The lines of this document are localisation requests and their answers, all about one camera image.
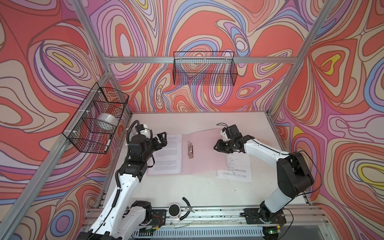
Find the printed paper sheet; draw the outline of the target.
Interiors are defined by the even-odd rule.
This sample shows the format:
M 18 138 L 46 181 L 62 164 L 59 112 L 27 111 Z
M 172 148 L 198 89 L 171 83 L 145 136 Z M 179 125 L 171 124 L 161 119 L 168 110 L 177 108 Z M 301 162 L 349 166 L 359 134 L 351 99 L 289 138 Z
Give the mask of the printed paper sheet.
M 225 154 L 225 156 L 226 168 L 217 171 L 218 178 L 251 183 L 252 168 L 250 156 L 244 153 Z
M 182 134 L 167 135 L 167 145 L 154 153 L 155 165 L 148 175 L 173 175 L 182 172 Z

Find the pink paper folder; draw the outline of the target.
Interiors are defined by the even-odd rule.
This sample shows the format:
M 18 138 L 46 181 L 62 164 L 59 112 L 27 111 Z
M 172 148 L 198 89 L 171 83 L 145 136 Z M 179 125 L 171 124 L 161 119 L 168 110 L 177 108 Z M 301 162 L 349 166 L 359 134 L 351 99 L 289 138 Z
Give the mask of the pink paper folder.
M 214 146 L 222 138 L 220 129 L 182 134 L 182 172 L 174 175 L 193 175 L 205 172 L 224 170 L 225 154 L 214 150 Z M 193 143 L 194 158 L 189 159 L 188 141 Z

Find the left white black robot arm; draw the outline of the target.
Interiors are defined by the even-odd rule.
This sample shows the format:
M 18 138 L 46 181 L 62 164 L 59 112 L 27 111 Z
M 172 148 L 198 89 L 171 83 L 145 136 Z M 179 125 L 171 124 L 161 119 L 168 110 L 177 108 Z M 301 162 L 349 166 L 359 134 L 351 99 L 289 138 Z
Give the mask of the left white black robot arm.
M 147 201 L 135 201 L 126 215 L 130 198 L 141 183 L 149 159 L 154 152 L 167 146 L 167 133 L 156 137 L 139 133 L 128 143 L 129 152 L 115 172 L 116 186 L 102 213 L 87 232 L 80 232 L 78 240 L 128 240 L 141 224 L 152 219 L 152 206 Z

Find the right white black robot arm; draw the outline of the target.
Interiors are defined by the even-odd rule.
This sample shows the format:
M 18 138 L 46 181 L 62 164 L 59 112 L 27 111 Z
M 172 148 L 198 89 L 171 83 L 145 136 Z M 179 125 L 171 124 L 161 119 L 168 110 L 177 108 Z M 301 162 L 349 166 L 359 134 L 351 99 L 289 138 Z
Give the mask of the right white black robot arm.
M 255 156 L 276 168 L 278 187 L 260 204 L 258 213 L 260 221 L 269 223 L 288 203 L 310 188 L 314 183 L 313 175 L 303 155 L 299 152 L 289 153 L 268 146 L 255 137 L 242 135 L 236 125 L 218 123 L 222 126 L 222 138 L 214 150 L 225 153 L 244 153 Z

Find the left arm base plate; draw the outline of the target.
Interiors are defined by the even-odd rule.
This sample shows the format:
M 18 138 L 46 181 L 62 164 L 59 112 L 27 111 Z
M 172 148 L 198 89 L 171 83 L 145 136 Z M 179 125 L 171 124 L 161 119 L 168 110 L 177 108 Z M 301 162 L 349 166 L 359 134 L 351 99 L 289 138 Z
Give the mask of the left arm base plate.
M 166 223 L 167 210 L 152 209 L 151 218 L 146 221 L 142 226 L 151 226 L 152 228 L 161 227 Z

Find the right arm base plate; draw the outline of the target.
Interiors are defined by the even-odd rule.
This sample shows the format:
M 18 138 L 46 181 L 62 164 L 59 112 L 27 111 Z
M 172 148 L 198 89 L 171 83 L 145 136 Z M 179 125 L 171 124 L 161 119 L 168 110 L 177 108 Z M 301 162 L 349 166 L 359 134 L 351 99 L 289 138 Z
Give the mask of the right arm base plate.
M 240 216 L 246 219 L 248 225 L 285 225 L 287 223 L 283 210 L 270 213 L 268 209 L 246 208 L 240 212 Z

